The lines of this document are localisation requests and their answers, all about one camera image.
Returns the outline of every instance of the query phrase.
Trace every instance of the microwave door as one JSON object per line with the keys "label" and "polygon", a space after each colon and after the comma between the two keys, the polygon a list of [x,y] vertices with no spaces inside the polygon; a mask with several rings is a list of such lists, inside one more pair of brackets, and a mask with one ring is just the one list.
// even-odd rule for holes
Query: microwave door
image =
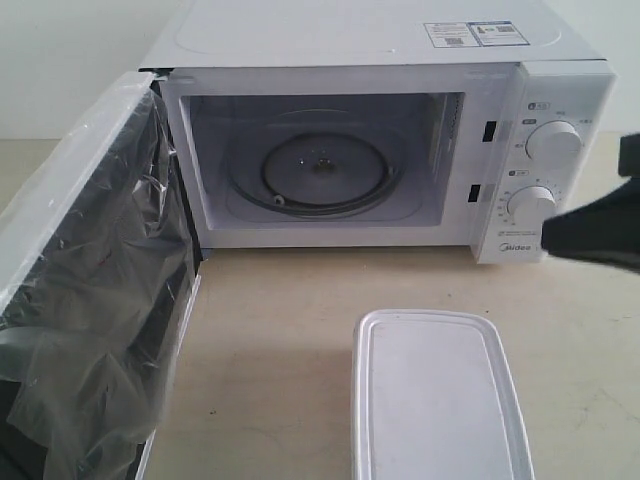
{"label": "microwave door", "polygon": [[116,81],[0,215],[0,478],[121,478],[157,422],[197,260],[154,80]]}

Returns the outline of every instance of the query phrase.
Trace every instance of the white plastic lid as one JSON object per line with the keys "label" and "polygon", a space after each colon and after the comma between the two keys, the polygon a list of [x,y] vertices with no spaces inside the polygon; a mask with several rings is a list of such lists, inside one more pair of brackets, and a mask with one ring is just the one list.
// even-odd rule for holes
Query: white plastic lid
{"label": "white plastic lid", "polygon": [[356,331],[354,479],[531,480],[495,327],[462,313],[381,310]]}

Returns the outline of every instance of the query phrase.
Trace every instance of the white knob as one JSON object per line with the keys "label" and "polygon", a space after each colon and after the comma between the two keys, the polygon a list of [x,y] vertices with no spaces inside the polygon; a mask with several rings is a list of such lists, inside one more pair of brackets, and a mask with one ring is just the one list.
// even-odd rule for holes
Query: white knob
{"label": "white knob", "polygon": [[582,139],[568,122],[550,122],[534,131],[527,140],[527,155],[551,168],[575,160],[582,151]]}
{"label": "white knob", "polygon": [[516,225],[538,227],[556,213],[556,201],[544,187],[527,187],[509,199],[507,211]]}

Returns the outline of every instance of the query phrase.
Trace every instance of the label sticker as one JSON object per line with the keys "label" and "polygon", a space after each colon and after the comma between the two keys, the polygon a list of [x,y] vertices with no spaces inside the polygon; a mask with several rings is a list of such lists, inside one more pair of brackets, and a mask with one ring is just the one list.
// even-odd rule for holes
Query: label sticker
{"label": "label sticker", "polygon": [[466,23],[425,23],[424,28],[436,48],[480,46]]}
{"label": "label sticker", "polygon": [[467,25],[483,47],[529,45],[511,22],[470,22]]}

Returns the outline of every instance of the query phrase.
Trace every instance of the brand logo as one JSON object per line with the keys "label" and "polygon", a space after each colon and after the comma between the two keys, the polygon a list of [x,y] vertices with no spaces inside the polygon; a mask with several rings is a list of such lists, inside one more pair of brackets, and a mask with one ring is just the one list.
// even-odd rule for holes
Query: brand logo
{"label": "brand logo", "polygon": [[528,252],[531,250],[531,245],[514,245],[512,243],[503,243],[500,245],[499,250],[501,252]]}

